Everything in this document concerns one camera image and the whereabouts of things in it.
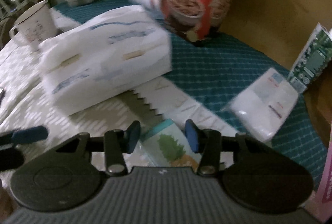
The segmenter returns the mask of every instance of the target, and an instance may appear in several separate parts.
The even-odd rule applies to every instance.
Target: white patterned tablecloth
[[[62,31],[77,27],[79,23],[52,10],[56,25]],[[44,125],[49,137],[30,145],[20,145],[26,161],[42,154],[53,146],[65,141],[79,132],[89,132],[91,136],[103,135],[112,129],[126,129],[134,120],[139,119],[118,97],[113,97],[80,111],[70,117],[61,115],[49,103],[38,75],[39,53],[31,52],[26,46],[18,46],[11,40],[0,51],[0,87],[6,90],[6,96],[0,105],[0,132],[15,128],[28,128]],[[158,113],[172,119],[183,128],[191,118],[202,128],[222,131],[223,135],[234,136],[236,130],[200,103],[183,93],[173,83],[158,77],[137,88],[135,92],[144,97]],[[102,153],[93,155],[92,163],[100,170],[104,169]],[[127,166],[152,165],[144,148],[138,144],[131,155],[124,155]],[[223,153],[226,166],[232,164],[232,155]],[[0,173],[4,186],[8,186],[14,171]]]

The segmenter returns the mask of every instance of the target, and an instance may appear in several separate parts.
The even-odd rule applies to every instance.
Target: teal tablecloth
[[[117,0],[73,8],[59,4],[56,9],[84,23],[108,10],[129,4],[126,0]],[[207,41],[203,48],[194,47],[172,34],[172,46],[173,71],[165,77],[241,131],[244,129],[235,117],[220,111],[221,108],[270,67],[284,76],[288,75],[288,70],[263,53],[226,34]],[[273,138],[272,146],[303,165],[313,176],[315,188],[318,187],[327,149],[311,125],[302,96]]]

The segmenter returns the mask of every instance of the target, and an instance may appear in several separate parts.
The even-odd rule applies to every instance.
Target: green carton
[[[303,93],[327,67],[332,59],[331,35],[320,24],[309,37],[288,75],[287,80],[299,93]]]

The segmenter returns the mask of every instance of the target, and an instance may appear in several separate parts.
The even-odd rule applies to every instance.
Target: metal bolt
[[[113,164],[113,165],[109,166],[107,169],[111,173],[119,174],[125,170],[125,167],[121,164]]]
[[[213,166],[203,166],[200,168],[200,172],[206,175],[211,175],[215,173],[215,167]]]
[[[125,132],[122,131],[121,129],[114,129],[113,132],[117,135],[117,138],[122,139],[125,135]]]

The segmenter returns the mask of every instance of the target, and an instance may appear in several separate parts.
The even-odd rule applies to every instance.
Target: white napkin package
[[[270,141],[298,100],[297,91],[270,68],[229,103],[243,126],[261,142]]]
[[[64,115],[171,71],[171,42],[138,5],[105,12],[41,44],[41,83]]]

